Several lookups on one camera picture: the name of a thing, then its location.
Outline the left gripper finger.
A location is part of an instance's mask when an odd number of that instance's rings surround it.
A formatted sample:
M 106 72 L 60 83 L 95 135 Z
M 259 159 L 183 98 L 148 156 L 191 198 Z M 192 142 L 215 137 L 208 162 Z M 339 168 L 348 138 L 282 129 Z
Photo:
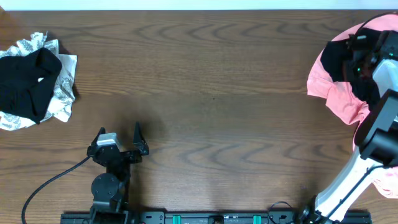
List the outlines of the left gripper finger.
M 143 135 L 141 133 L 141 127 L 140 127 L 139 122 L 135 123 L 133 145 L 139 151 L 147 151 L 148 150 L 148 145 L 147 145 L 146 140 L 144 139 L 144 137 L 143 137 Z
M 96 137 L 94 138 L 94 140 L 91 142 L 91 146 L 96 146 L 96 143 L 98 141 L 98 138 L 100 135 L 104 134 L 106 132 L 104 127 L 101 127 L 96 135 Z

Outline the black shirt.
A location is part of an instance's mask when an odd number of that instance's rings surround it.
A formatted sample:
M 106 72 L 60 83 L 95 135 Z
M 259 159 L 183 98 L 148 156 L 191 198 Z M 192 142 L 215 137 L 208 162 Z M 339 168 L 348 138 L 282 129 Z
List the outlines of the black shirt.
M 346 82 L 343 80 L 343 61 L 348 60 L 349 52 L 347 39 L 330 41 L 327 43 L 322 56 L 321 63 L 324 69 L 330 74 L 334 82 Z M 368 80 L 358 80 L 355 82 L 348 82 L 352 87 L 352 93 L 361 101 L 365 101 L 372 110 L 381 99 L 379 89 L 373 76 Z

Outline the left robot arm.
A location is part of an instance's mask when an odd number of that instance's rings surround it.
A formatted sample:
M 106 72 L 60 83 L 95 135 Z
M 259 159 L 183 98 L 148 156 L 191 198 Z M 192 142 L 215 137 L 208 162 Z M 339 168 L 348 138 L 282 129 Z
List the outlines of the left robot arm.
M 140 223 L 137 212 L 129 209 L 129 184 L 131 165 L 142 162 L 149 154 L 149 147 L 135 124 L 133 148 L 122 151 L 116 133 L 107 133 L 101 128 L 88 146 L 87 156 L 105 167 L 106 172 L 92 182 L 93 205 L 90 208 L 90 223 Z

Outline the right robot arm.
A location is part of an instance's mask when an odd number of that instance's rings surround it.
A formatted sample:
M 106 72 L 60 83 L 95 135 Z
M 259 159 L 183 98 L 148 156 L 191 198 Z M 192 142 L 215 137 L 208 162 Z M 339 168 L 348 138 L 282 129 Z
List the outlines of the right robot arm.
M 367 187 L 397 167 L 397 32 L 365 28 L 327 43 L 310 71 L 307 93 L 359 126 L 348 163 L 298 222 L 342 223 Z

